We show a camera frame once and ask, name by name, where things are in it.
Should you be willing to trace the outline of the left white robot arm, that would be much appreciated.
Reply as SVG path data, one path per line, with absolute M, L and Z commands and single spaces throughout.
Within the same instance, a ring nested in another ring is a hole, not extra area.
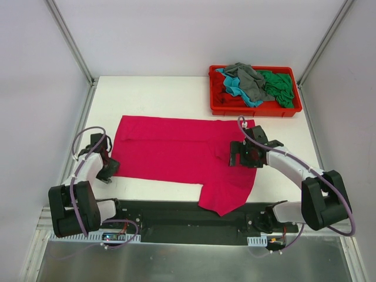
M 88 235 L 99 230 L 103 222 L 110 228 L 119 228 L 124 214 L 119 211 L 117 199 L 96 200 L 92 187 L 99 180 L 112 182 L 120 163 L 109 156 L 112 141 L 109 136 L 95 133 L 90 144 L 82 149 L 73 168 L 73 175 L 61 185 L 48 191 L 52 226 L 56 237 L 77 234 Z

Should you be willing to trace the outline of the magenta t shirt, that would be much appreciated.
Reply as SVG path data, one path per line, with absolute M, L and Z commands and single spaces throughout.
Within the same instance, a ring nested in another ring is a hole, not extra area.
M 199 206 L 224 216 L 246 203 L 256 178 L 229 165 L 230 143 L 243 139 L 235 120 L 122 116 L 112 158 L 119 177 L 200 184 Z

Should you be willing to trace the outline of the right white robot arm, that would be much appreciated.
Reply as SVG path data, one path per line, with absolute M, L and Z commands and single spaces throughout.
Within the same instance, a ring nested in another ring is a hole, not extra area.
M 278 140 L 268 140 L 261 126 L 240 126 L 240 131 L 244 140 L 230 144 L 231 166 L 250 169 L 270 166 L 301 191 L 298 202 L 285 200 L 266 207 L 260 219 L 266 232 L 279 231 L 285 223 L 300 223 L 315 231 L 328 228 L 342 236 L 354 235 L 354 216 L 339 172 L 308 165 Z

